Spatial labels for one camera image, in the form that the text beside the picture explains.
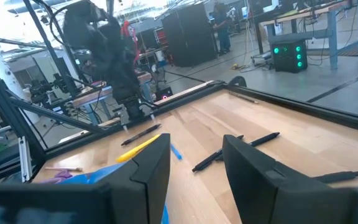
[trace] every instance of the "blue marker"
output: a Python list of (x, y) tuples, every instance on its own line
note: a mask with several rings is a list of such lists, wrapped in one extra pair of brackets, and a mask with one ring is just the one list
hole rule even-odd
[(175, 149), (175, 146), (173, 146), (173, 144), (171, 144), (171, 150), (174, 153), (174, 155), (178, 158), (178, 160), (181, 160), (181, 154), (177, 149)]

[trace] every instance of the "gray floor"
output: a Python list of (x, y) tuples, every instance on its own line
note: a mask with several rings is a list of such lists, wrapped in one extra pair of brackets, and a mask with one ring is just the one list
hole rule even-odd
[[(343, 13), (337, 15), (337, 19), (339, 20), (342, 15)], [(345, 46), (348, 41), (351, 43), (357, 40), (357, 13), (352, 32), (351, 27), (353, 17), (354, 9), (347, 13), (346, 18), (341, 19), (337, 23), (338, 47)], [(325, 27), (326, 18), (325, 16), (321, 16), (319, 22), (314, 25), (314, 29), (324, 29)], [(284, 33), (290, 32), (289, 24), (284, 25), (283, 31)], [(301, 101), (312, 99), (358, 77), (358, 57), (339, 57), (337, 70), (331, 70), (329, 67), (329, 60), (323, 60), (320, 66), (310, 65), (307, 70), (297, 74), (275, 72), (274, 70), (262, 70), (261, 68), (245, 73), (232, 71), (229, 68), (234, 63), (238, 63), (239, 65), (248, 64), (251, 55), (259, 52), (256, 41), (248, 41), (247, 45), (245, 45), (245, 39), (246, 37), (244, 34), (231, 38), (232, 52), (219, 57), (216, 60), (197, 65), (193, 68), (166, 66), (165, 69), (200, 80), (224, 80), (228, 82), (233, 77), (241, 75), (247, 80), (249, 88)], [(308, 47), (321, 48), (323, 43), (325, 47), (328, 47), (328, 40), (325, 42), (323, 40), (316, 40), (314, 43), (309, 41)], [(266, 40), (264, 41), (264, 45), (264, 49), (268, 50), (269, 45)], [(312, 58), (315, 60), (309, 60), (310, 64), (320, 64), (321, 57)], [(189, 80), (172, 74), (166, 74), (166, 79), (174, 93), (200, 84), (198, 81)], [(110, 110), (117, 106), (114, 105), (114, 100), (112, 98), (108, 98), (106, 101), (110, 105)], [(325, 96), (314, 103), (358, 114), (358, 82)], [(107, 120), (106, 115), (101, 110), (98, 110), (98, 114), (102, 117), (103, 121)], [(50, 129), (50, 126), (43, 128), (41, 123), (37, 124), (37, 126), (40, 126), (40, 132), (45, 135), (44, 139), (49, 147), (56, 145), (61, 138), (81, 131), (78, 128), (73, 128), (68, 125), (66, 125), (66, 127), (54, 126), (52, 129)]]

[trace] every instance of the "person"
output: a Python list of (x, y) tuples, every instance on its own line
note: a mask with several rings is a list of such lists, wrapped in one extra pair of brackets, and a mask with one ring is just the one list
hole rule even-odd
[(230, 52), (230, 38), (229, 38), (229, 19), (226, 15), (226, 7), (223, 3), (215, 2), (214, 6), (214, 30), (218, 33), (219, 38), (219, 56)]

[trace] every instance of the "yellow marker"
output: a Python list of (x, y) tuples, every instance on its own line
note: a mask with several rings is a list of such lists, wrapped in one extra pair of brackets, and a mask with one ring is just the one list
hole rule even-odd
[(158, 137), (160, 137), (161, 134), (158, 134), (146, 142), (143, 142), (142, 144), (136, 146), (135, 148), (131, 149), (130, 151), (127, 151), (125, 154), (121, 155), (116, 159), (117, 162), (125, 162), (129, 159), (132, 159), (136, 154), (138, 154), (144, 147), (148, 146), (150, 143), (152, 143), (154, 140), (156, 140)]

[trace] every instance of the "black box with green lights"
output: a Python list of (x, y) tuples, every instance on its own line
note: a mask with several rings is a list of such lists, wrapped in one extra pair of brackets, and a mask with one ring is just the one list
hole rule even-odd
[(272, 44), (276, 72), (298, 73), (308, 68), (305, 40)]

